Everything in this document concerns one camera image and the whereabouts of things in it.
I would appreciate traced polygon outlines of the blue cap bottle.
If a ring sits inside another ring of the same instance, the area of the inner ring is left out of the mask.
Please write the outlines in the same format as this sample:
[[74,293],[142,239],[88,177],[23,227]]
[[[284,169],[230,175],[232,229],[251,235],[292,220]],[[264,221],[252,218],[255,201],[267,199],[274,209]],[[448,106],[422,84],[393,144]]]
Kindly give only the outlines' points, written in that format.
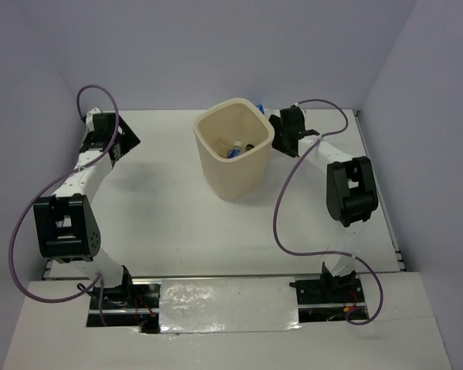
[[264,116],[271,116],[271,115],[272,115],[271,109],[265,108],[262,104],[256,104],[255,107],[256,107]]

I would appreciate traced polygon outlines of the blue label plastic bottle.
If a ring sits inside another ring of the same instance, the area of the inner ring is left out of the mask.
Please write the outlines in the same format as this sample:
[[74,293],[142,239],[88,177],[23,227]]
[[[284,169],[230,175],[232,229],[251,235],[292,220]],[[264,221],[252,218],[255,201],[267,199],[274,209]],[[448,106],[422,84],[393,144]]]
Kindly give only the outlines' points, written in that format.
[[233,145],[232,145],[232,148],[227,152],[226,154],[226,159],[233,159],[233,158],[236,158],[237,156],[241,155],[243,152],[243,145],[242,145],[242,142],[240,140],[236,140]]

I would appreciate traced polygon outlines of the orange label plastic bottle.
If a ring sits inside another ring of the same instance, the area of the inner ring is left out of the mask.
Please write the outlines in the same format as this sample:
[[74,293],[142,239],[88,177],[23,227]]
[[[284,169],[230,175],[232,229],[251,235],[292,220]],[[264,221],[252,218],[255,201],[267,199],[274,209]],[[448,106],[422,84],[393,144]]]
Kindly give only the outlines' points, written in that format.
[[230,146],[227,143],[224,143],[222,141],[218,141],[215,144],[215,149],[217,153],[227,153],[230,149]]

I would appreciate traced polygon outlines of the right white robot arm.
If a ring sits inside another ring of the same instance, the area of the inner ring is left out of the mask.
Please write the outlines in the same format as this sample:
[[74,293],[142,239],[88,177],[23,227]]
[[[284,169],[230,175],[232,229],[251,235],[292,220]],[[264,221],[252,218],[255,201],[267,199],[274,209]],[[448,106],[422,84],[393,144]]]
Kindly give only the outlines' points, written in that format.
[[[341,110],[344,124],[337,130],[320,133],[308,129],[299,105],[269,116],[275,135],[272,148],[296,158],[293,169],[282,185],[272,219],[273,237],[279,248],[297,257],[325,256],[321,267],[320,293],[327,301],[338,301],[347,290],[355,288],[356,256],[350,250],[350,239],[367,222],[379,206],[373,167],[367,156],[352,156],[326,141],[329,136],[347,130],[349,119]],[[323,251],[294,252],[282,245],[278,233],[278,215],[282,198],[293,175],[303,161],[310,161],[326,177],[325,203],[330,218],[338,226],[339,236],[334,248]]]

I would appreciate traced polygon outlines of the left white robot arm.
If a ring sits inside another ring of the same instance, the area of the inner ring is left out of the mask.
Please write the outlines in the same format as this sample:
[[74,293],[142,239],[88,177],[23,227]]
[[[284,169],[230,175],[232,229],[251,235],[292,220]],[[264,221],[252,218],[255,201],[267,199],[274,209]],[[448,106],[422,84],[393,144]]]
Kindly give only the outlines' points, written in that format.
[[86,135],[79,150],[76,173],[48,197],[33,205],[40,254],[59,264],[72,264],[88,278],[101,275],[94,294],[116,306],[133,303],[136,288],[126,267],[115,262],[102,248],[101,231],[91,207],[102,181],[116,163],[140,139],[123,119],[115,127],[116,115],[91,109],[86,116]]

